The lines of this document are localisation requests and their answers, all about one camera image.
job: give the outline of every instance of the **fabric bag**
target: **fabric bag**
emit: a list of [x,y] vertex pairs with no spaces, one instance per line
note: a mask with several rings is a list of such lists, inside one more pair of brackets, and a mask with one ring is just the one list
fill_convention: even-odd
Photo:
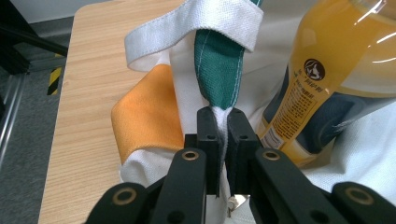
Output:
[[[187,0],[132,30],[125,38],[128,66],[148,74],[113,108],[121,181],[147,187],[166,175],[184,134],[196,133],[197,110],[209,103],[220,130],[226,131],[227,114],[236,107],[261,131],[262,112],[282,83],[299,21],[315,3]],[[353,181],[396,204],[395,109],[388,105],[356,121],[302,171],[327,191]],[[207,198],[206,223],[254,223],[248,203],[228,217],[225,171],[222,176],[220,197]]]

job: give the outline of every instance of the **orange fabric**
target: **orange fabric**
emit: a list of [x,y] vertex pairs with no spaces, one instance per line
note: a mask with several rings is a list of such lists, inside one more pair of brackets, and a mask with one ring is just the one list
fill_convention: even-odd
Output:
[[156,65],[111,112],[121,163],[139,148],[183,148],[170,65]]

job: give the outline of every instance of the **plastic bottle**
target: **plastic bottle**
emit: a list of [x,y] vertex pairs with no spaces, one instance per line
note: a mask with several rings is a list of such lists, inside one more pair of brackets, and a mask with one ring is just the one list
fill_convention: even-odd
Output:
[[349,123],[396,100],[395,71],[396,0],[318,1],[300,23],[259,137],[306,164]]

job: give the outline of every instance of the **yellow and black tape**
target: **yellow and black tape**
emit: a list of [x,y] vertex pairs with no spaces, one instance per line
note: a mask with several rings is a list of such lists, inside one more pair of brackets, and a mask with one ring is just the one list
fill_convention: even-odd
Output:
[[47,91],[47,95],[56,95],[58,94],[58,86],[59,86],[59,78],[62,73],[62,67],[55,68],[52,70],[49,76],[49,88]]

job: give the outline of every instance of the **white strap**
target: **white strap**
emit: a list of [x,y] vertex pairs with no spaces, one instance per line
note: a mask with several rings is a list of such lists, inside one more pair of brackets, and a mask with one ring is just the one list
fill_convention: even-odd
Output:
[[[218,31],[249,51],[254,50],[262,10],[249,0],[187,0],[175,10],[132,30],[125,37],[128,67],[148,71],[160,52],[198,29]],[[140,58],[149,56],[143,63]]]

